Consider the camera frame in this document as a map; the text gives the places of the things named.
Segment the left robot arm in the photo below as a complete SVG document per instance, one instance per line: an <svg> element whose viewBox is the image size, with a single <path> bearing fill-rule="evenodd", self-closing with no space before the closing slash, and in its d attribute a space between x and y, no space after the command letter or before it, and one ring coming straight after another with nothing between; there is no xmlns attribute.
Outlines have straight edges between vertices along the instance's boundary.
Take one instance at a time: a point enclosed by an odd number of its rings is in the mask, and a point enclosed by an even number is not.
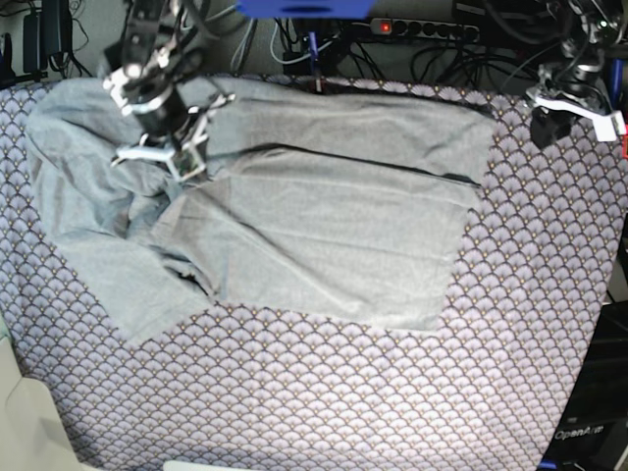
<svg viewBox="0 0 628 471"><path fill-rule="evenodd" d="M539 82L526 91L531 109L530 137L545 149L567 137L576 122L588 121L599 142L627 133L624 113L613 96L621 84L603 83L606 54L627 27L620 1L563 1L559 49L563 58L541 64Z"/></svg>

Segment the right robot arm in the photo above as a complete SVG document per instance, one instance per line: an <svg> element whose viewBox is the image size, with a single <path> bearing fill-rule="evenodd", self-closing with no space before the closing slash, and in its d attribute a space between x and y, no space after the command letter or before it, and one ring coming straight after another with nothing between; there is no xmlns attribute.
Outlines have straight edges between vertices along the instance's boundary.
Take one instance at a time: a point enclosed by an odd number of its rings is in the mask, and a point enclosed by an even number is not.
<svg viewBox="0 0 628 471"><path fill-rule="evenodd" d="M202 105L187 105L180 86L202 75L207 46L190 49L200 37L210 45L220 35L209 28L204 1L131 1L121 38L103 52L103 88L142 134L121 146L111 165L145 161L184 183L206 172L208 127L219 109L235 101L214 79L214 92Z"/></svg>

